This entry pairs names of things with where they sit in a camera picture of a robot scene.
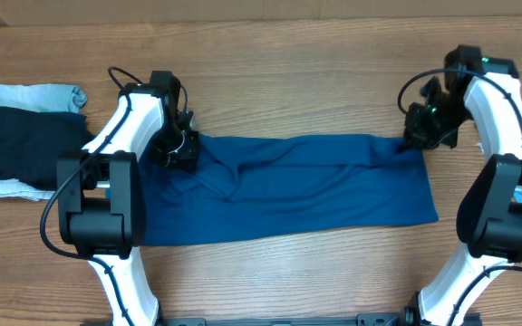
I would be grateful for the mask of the teal blue shirt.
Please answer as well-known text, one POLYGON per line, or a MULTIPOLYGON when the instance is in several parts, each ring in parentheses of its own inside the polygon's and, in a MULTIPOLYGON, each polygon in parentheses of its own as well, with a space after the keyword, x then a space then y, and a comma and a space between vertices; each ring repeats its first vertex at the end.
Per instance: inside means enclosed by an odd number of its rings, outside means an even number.
POLYGON ((193 173, 140 161, 146 246, 438 220, 423 155, 395 138, 202 136, 193 173))

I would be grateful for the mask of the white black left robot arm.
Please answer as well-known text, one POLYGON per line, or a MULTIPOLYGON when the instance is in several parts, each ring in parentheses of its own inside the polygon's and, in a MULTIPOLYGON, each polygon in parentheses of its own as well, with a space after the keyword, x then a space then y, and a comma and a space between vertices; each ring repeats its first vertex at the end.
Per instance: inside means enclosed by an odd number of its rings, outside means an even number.
POLYGON ((154 71, 148 81, 118 86, 118 108, 102 131, 81 149, 57 161, 62 240, 72 258, 98 275, 112 310, 112 325, 161 325, 160 303, 150 289, 140 255, 146 233, 146 203, 140 180, 142 156, 169 169, 197 168, 199 134, 187 95, 172 72, 154 71))

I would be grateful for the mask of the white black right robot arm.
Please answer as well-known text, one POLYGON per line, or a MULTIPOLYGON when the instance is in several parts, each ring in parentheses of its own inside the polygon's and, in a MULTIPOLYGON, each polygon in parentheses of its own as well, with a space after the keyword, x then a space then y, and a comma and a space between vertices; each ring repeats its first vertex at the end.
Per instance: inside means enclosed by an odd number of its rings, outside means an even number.
POLYGON ((517 66, 459 45, 427 71, 424 103, 403 109, 405 149, 451 148, 473 120, 486 165, 459 205, 457 247, 393 325, 480 325, 470 306, 505 271, 522 272, 522 99, 517 66))

